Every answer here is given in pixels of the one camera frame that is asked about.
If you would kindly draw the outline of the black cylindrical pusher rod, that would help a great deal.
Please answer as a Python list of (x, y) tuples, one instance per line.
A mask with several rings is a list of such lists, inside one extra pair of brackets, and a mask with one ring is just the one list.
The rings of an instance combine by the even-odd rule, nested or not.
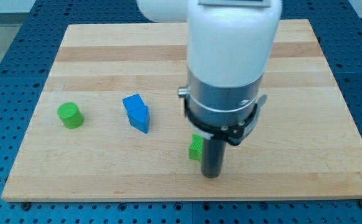
[(219, 139), (204, 139), (201, 157), (201, 172), (209, 179), (221, 174), (226, 142)]

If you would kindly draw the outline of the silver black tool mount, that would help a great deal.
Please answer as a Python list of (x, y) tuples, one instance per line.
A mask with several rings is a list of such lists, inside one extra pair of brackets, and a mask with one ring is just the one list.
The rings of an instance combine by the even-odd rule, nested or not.
[(219, 87), (191, 71), (187, 86), (179, 88), (184, 115), (201, 136), (237, 146), (252, 132), (266, 97), (258, 98), (262, 76), (242, 86)]

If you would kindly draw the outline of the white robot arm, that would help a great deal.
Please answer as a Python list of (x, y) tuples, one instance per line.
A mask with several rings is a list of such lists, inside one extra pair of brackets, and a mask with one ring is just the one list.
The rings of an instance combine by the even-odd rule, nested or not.
[(259, 87), (282, 14), (278, 0), (137, 0), (153, 22), (187, 25), (186, 118), (203, 138), (201, 172), (221, 173), (225, 146), (254, 129), (266, 97)]

